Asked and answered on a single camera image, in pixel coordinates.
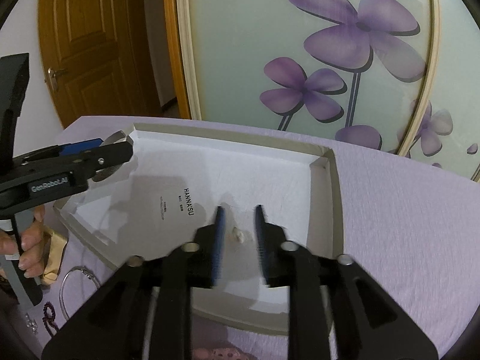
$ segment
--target white wall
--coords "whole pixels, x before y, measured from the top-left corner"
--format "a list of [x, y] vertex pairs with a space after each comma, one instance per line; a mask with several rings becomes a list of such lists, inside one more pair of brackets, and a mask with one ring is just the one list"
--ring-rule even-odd
[[175, 97], [163, 0], [144, 0], [147, 37], [160, 104]]
[[30, 54], [30, 83], [15, 135], [15, 155], [54, 144], [63, 129], [50, 98], [38, 44], [38, 0], [19, 0], [0, 30], [0, 56]]

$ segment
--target silver bolt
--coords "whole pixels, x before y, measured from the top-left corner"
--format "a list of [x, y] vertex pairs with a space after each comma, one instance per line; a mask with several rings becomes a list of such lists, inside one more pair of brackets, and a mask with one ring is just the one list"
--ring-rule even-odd
[[292, 241], [285, 241], [283, 242], [280, 247], [284, 250], [284, 251], [296, 251], [298, 250], [299, 246], [298, 244], [292, 242]]
[[337, 257], [337, 261], [343, 266], [351, 266], [353, 264], [353, 259], [349, 254], [340, 254]]
[[185, 253], [195, 253], [198, 251], [198, 249], [200, 249], [200, 245], [195, 242], [187, 242], [181, 246], [181, 249]]
[[131, 267], [139, 267], [139, 266], [142, 266], [143, 262], [145, 260], [143, 259], [143, 257], [140, 257], [140, 256], [131, 256], [129, 257], [129, 259], [127, 260], [127, 265], [128, 266], [131, 266]]

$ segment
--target door panel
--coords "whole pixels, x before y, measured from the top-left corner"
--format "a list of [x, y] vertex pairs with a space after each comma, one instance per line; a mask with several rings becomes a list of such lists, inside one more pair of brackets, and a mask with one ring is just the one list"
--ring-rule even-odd
[[49, 85], [63, 126], [82, 115], [161, 115], [143, 0], [39, 0], [38, 25], [47, 82], [49, 68], [65, 69], [58, 90]]

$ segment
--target black device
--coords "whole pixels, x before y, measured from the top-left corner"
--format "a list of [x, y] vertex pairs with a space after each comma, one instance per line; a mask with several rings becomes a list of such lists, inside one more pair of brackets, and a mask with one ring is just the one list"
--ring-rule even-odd
[[[130, 257], [46, 345], [42, 360], [140, 360], [145, 353], [189, 360], [191, 288], [215, 285], [224, 227], [219, 207], [213, 225], [168, 256]], [[438, 360], [428, 337], [350, 256], [313, 255], [267, 223], [261, 206], [255, 228], [266, 284], [289, 287], [289, 360], [331, 358], [321, 286], [330, 294], [339, 359]]]
[[33, 209], [84, 192], [88, 179], [128, 162], [130, 142], [100, 146], [101, 139], [51, 146], [13, 158], [15, 128], [29, 80], [28, 54], [0, 58], [0, 224], [15, 237], [19, 255], [0, 264], [23, 309], [42, 300], [38, 278], [18, 268], [21, 233], [33, 223]]

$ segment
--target silver bracelet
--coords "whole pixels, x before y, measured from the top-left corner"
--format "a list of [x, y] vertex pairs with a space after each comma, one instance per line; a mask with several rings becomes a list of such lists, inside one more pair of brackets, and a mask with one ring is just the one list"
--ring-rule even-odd
[[61, 283], [60, 287], [60, 293], [58, 294], [58, 300], [60, 301], [60, 309], [61, 313], [63, 314], [63, 317], [65, 318], [66, 321], [70, 319], [70, 316], [67, 313], [67, 310], [65, 309], [65, 303], [63, 302], [63, 288], [65, 287], [65, 282], [67, 281], [68, 276], [75, 271], [80, 271], [82, 272], [87, 278], [93, 281], [95, 284], [95, 287], [97, 287], [97, 290], [101, 287], [101, 284], [97, 277], [95, 276], [95, 273], [90, 271], [90, 269], [84, 267], [84, 266], [74, 266], [72, 269], [68, 271], [68, 273], [65, 275], [63, 278], [63, 281]]

